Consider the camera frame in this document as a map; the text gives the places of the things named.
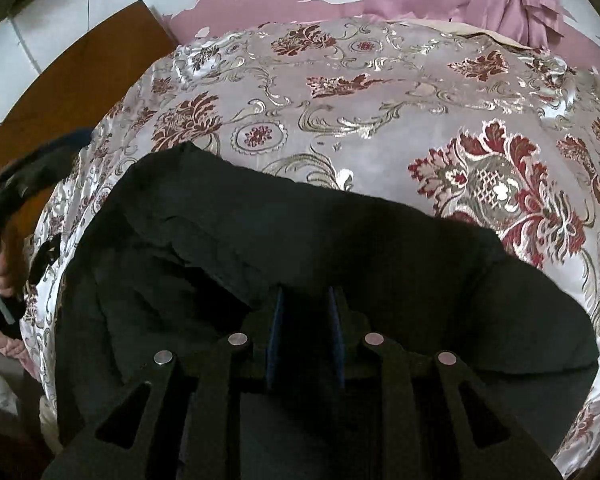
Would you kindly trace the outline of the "large black jacket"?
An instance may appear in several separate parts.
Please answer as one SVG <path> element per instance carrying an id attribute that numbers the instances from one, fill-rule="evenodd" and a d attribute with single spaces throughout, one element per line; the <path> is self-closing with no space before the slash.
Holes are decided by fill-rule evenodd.
<path id="1" fill-rule="evenodd" d="M 492 231 L 190 144 L 114 186 L 60 301 L 67 479 L 555 479 L 597 370 L 577 301 Z"/>

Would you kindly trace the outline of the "floral satin bedspread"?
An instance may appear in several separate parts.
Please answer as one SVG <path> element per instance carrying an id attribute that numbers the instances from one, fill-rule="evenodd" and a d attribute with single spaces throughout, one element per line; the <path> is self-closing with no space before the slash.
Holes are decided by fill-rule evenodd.
<path id="1" fill-rule="evenodd" d="M 600 349 L 600 76 L 459 29 L 268 24 L 152 64 L 45 205 L 31 247 L 57 240 L 59 257 L 21 326 L 50 424 L 66 267 L 126 170 L 180 143 L 489 228 L 580 302 Z M 600 359 L 550 454 L 564 476 L 600 454 Z"/>

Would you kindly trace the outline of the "brown wooden headboard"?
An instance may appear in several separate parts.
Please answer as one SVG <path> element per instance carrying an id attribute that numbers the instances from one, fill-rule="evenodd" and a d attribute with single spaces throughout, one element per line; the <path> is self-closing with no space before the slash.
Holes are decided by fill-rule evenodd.
<path id="1" fill-rule="evenodd" d="M 175 42 L 137 1 L 43 70 L 0 125 L 0 167 L 81 127 L 94 127 Z"/>

